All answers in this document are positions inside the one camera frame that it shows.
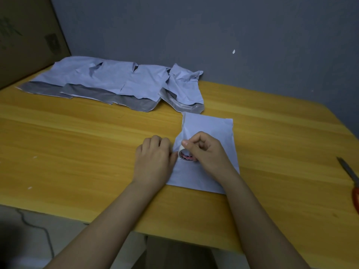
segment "wooden table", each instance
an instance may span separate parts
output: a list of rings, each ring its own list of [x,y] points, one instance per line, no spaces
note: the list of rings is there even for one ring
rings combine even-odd
[[[181,131],[182,115],[164,101],[142,113],[14,86],[0,91],[3,205],[91,222],[131,181],[142,140],[157,134],[174,141]],[[205,81],[199,86],[204,115],[233,118],[241,175],[309,264],[358,268],[353,183],[336,159],[359,173],[352,133],[318,103]],[[135,230],[241,251],[221,194],[165,186]]]

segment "packing tape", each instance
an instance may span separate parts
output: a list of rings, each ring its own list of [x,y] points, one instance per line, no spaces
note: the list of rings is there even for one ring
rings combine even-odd
[[[178,149],[178,157],[186,161],[196,161],[190,151],[185,149],[182,145]]]

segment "gray wall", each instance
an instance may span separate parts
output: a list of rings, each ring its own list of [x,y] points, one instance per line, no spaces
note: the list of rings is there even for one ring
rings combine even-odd
[[[73,55],[176,62],[203,80],[317,101],[359,136],[359,0],[52,2]]]

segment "right hand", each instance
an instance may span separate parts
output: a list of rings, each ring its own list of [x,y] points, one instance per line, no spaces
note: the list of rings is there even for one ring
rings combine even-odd
[[[239,175],[222,144],[211,135],[200,131],[189,140],[183,140],[182,146],[190,151],[204,170],[220,184],[233,175]]]

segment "forearm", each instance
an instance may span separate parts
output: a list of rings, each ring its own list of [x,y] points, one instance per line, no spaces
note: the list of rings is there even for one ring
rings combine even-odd
[[[47,269],[110,268],[155,193],[131,183],[48,265]]]
[[[310,268],[238,174],[226,179],[223,188],[252,269]]]

